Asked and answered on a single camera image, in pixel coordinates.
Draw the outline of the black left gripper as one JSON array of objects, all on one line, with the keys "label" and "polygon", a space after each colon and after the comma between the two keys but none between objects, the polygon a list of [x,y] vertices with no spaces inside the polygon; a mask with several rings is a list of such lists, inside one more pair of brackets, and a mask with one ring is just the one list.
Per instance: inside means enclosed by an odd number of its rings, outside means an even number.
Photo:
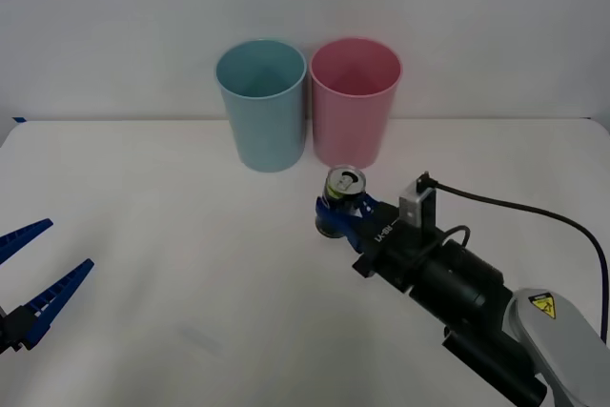
[{"label": "black left gripper", "polygon": [[[46,218],[0,236],[0,263],[3,264],[37,236],[49,229],[53,222]],[[86,259],[48,289],[24,305],[6,314],[1,310],[0,354],[8,348],[31,350],[51,328],[52,322],[71,299],[92,270],[94,263]]]}]

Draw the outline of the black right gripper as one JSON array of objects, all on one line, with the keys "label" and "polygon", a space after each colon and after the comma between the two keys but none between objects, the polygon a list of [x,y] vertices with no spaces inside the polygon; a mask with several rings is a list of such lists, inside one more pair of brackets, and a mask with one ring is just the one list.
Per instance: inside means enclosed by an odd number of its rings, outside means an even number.
[{"label": "black right gripper", "polygon": [[[338,200],[322,195],[315,202],[316,229],[327,238],[347,238],[359,254],[353,268],[361,276],[378,275],[397,290],[407,291],[448,234],[438,228],[421,231],[396,220],[395,205],[378,201],[368,193]],[[371,221],[385,225],[364,238],[362,227]]]}]

